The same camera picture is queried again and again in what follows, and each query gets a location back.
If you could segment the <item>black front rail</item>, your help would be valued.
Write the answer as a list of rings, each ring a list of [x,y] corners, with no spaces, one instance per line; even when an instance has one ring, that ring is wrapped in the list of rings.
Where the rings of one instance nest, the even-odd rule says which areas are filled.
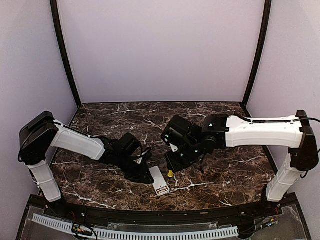
[[[293,195],[287,194],[279,204],[253,202],[189,211],[134,211],[91,207],[68,202],[60,203],[59,206],[54,207],[51,203],[47,203],[45,198],[32,194],[27,205],[40,208],[49,216],[58,217],[62,214],[68,220],[76,220],[88,225],[106,226],[110,223],[138,225],[219,223],[220,226],[235,226],[251,224],[255,220],[264,220],[267,217],[279,217],[284,213],[285,206],[292,200]]]

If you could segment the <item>left black frame post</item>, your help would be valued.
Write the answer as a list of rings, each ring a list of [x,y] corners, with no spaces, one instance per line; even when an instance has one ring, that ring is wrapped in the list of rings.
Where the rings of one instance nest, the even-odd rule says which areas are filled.
[[[82,105],[82,101],[81,101],[80,94],[79,94],[77,86],[76,86],[75,78],[74,78],[74,75],[72,72],[71,64],[69,61],[69,56],[67,53],[62,24],[61,24],[61,20],[60,20],[58,1],[57,0],[50,0],[49,2],[50,2],[51,15],[52,15],[52,20],[53,20],[55,35],[56,35],[63,67],[65,70],[65,74],[67,77],[67,81],[68,81],[74,102],[75,102],[77,108],[79,108]]]

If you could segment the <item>black frame post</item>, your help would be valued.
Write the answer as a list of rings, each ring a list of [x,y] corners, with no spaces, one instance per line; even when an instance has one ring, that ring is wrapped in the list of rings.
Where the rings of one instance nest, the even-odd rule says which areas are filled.
[[[272,0],[265,0],[257,47],[256,47],[250,75],[248,78],[247,86],[245,89],[245,93],[244,93],[244,96],[242,99],[242,104],[245,107],[249,103],[249,100],[250,100],[250,97],[251,97],[251,94],[252,94],[252,91],[254,88],[255,80],[256,80],[256,77],[258,74],[261,58],[263,55],[263,50],[264,50],[264,46],[265,46],[265,41],[266,41],[266,36],[267,36],[267,31],[268,31],[268,26],[269,26],[269,20],[270,20],[270,15],[271,15],[271,7],[272,7]]]
[[[65,74],[67,77],[67,81],[68,81],[74,102],[75,102],[77,108],[79,108],[82,105],[82,101],[81,101],[80,94],[79,94],[77,86],[76,86],[75,78],[74,78],[74,75],[72,72],[71,64],[69,61],[69,56],[67,53],[62,24],[61,24],[61,20],[60,20],[58,1],[57,0],[50,0],[49,2],[50,2],[51,15],[52,15],[52,20],[53,20],[55,35],[56,35],[63,67],[65,70]]]

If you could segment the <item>large white remote control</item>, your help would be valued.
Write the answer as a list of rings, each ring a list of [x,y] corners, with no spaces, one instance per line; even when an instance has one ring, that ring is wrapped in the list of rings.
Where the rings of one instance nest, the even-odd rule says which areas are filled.
[[[168,194],[170,192],[170,188],[168,187],[167,182],[163,177],[159,167],[158,166],[151,167],[149,171],[154,180],[154,183],[152,184],[152,186],[155,190],[156,195],[163,196],[165,194]]]

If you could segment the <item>right black frame post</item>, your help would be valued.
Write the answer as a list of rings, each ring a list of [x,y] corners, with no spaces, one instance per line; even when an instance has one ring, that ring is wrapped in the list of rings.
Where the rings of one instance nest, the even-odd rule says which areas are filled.
[[[263,50],[264,50],[264,46],[265,46],[265,41],[266,41],[266,36],[267,36],[267,31],[268,31],[268,26],[269,26],[269,20],[270,20],[270,15],[271,15],[271,7],[272,7],[272,0],[265,0],[257,47],[256,47],[250,75],[248,78],[247,86],[245,89],[245,93],[244,93],[244,96],[242,99],[242,104],[245,107],[249,103],[249,100],[250,100],[250,97],[251,97],[251,94],[252,94],[252,91],[254,88],[255,80],[256,80],[256,77],[258,74],[261,58],[263,55]]]

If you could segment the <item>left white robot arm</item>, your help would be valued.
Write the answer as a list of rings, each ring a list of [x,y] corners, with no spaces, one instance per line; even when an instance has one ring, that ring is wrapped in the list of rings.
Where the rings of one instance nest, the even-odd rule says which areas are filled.
[[[44,111],[20,130],[18,161],[28,167],[45,199],[51,203],[51,210],[60,218],[67,218],[71,208],[62,200],[63,194],[47,163],[50,147],[116,166],[133,183],[155,182],[146,163],[152,155],[151,149],[143,149],[132,134],[126,133],[119,139],[91,136],[64,125],[51,112]]]

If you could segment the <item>yellow handled screwdriver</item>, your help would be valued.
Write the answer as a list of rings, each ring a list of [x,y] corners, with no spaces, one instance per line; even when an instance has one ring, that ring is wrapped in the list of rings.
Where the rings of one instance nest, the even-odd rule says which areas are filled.
[[[174,177],[174,172],[172,171],[172,170],[169,170],[168,171],[168,174],[167,174],[167,176],[169,177],[169,178],[173,178]]]

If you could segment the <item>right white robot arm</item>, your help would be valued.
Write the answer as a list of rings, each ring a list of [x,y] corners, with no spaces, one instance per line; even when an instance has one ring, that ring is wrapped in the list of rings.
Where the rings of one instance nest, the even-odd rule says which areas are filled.
[[[312,118],[303,110],[278,118],[213,114],[204,119],[202,126],[175,115],[161,134],[161,139],[171,148],[165,154],[167,168],[173,173],[180,172],[200,157],[226,148],[287,147],[282,167],[267,185],[263,200],[255,205],[255,213],[266,217],[298,178],[319,164],[320,151],[310,121]]]

